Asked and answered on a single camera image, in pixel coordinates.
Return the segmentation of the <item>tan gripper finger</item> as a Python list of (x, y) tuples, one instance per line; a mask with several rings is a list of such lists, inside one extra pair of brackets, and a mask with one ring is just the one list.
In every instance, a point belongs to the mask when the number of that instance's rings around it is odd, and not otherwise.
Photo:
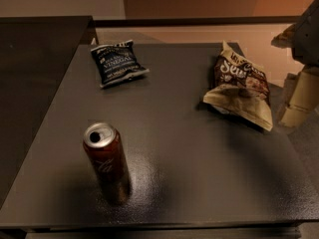
[(271, 45), (282, 49), (291, 48), (294, 34), (295, 24), (292, 24), (288, 28), (286, 28), (282, 33), (275, 36), (271, 41)]
[(319, 105), (319, 68), (305, 66), (297, 75), (288, 74), (283, 88), (283, 105), (278, 122), (299, 127)]

